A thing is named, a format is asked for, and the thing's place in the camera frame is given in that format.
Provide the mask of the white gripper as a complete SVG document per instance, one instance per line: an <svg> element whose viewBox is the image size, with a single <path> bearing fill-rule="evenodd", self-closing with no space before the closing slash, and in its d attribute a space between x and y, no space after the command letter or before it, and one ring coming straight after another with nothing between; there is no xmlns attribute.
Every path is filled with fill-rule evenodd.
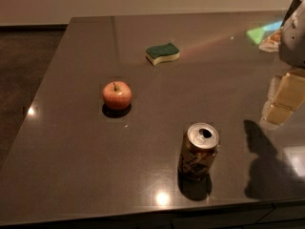
<svg viewBox="0 0 305 229"><path fill-rule="evenodd" d="M279 57L291 66L305 68L305 0L293 0L285 14L281 24ZM287 73L281 78L274 96L276 106L266 102L262 118L274 125L282 125L304 101L305 78Z"/></svg>

